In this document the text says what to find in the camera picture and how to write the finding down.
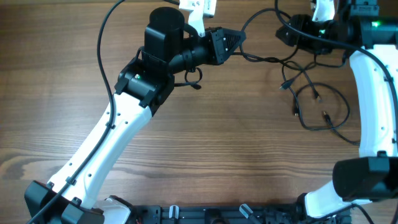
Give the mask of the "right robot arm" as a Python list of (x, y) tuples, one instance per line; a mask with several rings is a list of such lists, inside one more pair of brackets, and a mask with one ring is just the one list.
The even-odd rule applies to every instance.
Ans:
[(345, 49), (358, 91), (359, 156), (339, 161), (332, 179), (305, 194), (301, 219), (322, 221), (357, 205), (397, 198), (397, 19), (376, 1), (312, 1), (277, 37), (315, 55)]

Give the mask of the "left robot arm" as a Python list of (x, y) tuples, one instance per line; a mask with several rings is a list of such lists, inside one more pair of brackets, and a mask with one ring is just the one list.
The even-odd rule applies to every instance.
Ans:
[(130, 140), (152, 119), (177, 86), (175, 75), (221, 65), (245, 41), (240, 30), (198, 31), (172, 7), (149, 16), (144, 45), (123, 68), (109, 105), (73, 157), (47, 183), (25, 191), (31, 223), (135, 223), (134, 207), (111, 196), (98, 200), (106, 176)]

